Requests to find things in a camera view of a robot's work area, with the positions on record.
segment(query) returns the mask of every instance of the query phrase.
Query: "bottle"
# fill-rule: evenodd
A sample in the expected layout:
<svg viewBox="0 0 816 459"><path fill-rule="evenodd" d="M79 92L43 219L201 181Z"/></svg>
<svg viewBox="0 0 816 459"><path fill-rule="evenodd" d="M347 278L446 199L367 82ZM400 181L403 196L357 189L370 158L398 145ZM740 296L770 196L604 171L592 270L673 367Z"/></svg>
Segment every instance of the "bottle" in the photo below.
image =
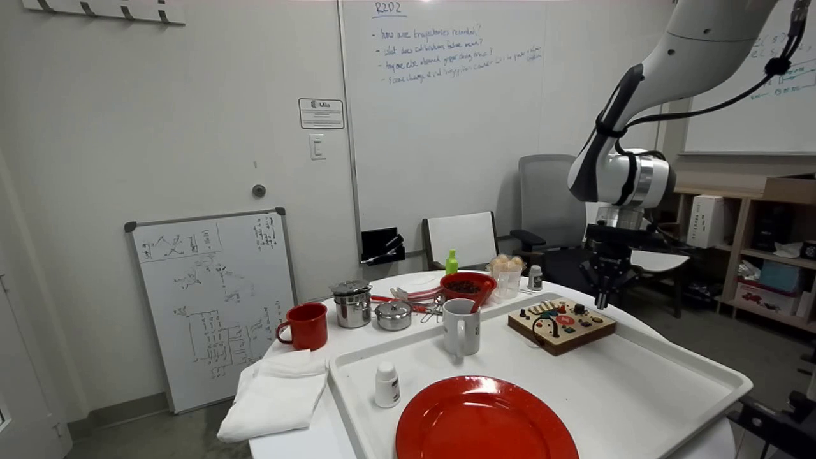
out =
<svg viewBox="0 0 816 459"><path fill-rule="evenodd" d="M528 288L538 291L541 288L541 278L543 278L541 265L530 265Z"/></svg>
<svg viewBox="0 0 816 459"><path fill-rule="evenodd" d="M380 362L375 375L375 405L393 408L400 400L398 370L390 362Z"/></svg>
<svg viewBox="0 0 816 459"><path fill-rule="evenodd" d="M444 260L444 273L451 275L459 270L459 255L456 250L449 250L449 258Z"/></svg>

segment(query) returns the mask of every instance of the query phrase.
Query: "silver pot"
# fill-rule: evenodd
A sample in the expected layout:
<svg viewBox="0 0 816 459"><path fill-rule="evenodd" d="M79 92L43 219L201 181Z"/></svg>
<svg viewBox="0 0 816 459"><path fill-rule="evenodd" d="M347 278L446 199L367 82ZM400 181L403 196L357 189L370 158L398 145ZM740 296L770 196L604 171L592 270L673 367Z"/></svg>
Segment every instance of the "silver pot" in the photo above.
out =
<svg viewBox="0 0 816 459"><path fill-rule="evenodd" d="M372 298L365 281L347 281L332 288L337 303L337 324L344 329L360 329L372 321Z"/></svg>
<svg viewBox="0 0 816 459"><path fill-rule="evenodd" d="M411 326L408 303L380 303L375 314L377 314L377 329L400 332Z"/></svg>

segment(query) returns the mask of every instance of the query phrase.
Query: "white cloth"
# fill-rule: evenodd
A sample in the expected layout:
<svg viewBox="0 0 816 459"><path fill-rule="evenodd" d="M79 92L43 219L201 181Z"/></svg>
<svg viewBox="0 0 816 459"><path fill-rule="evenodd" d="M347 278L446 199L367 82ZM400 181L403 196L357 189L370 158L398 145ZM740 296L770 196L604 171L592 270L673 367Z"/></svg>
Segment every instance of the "white cloth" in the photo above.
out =
<svg viewBox="0 0 816 459"><path fill-rule="evenodd" d="M314 352L263 357L242 370L235 403L217 436L222 441L247 441L309 428L324 388L326 365Z"/></svg>

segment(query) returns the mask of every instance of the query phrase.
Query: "red plate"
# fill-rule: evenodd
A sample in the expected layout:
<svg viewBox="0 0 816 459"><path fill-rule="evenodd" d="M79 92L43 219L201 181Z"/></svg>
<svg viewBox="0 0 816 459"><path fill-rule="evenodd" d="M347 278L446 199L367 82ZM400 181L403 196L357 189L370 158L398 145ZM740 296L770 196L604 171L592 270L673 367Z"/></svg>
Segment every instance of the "red plate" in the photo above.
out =
<svg viewBox="0 0 816 459"><path fill-rule="evenodd" d="M533 393L495 377L423 388L398 423L398 459L576 459L561 418Z"/></svg>

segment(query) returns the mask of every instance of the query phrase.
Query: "light switch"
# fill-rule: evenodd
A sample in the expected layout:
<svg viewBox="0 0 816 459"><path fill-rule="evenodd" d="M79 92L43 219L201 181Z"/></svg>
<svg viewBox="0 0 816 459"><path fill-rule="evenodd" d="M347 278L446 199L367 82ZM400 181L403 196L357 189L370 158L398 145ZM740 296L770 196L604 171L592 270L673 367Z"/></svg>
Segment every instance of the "light switch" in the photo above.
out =
<svg viewBox="0 0 816 459"><path fill-rule="evenodd" d="M311 150L311 161L326 161L326 135L309 133L309 150Z"/></svg>

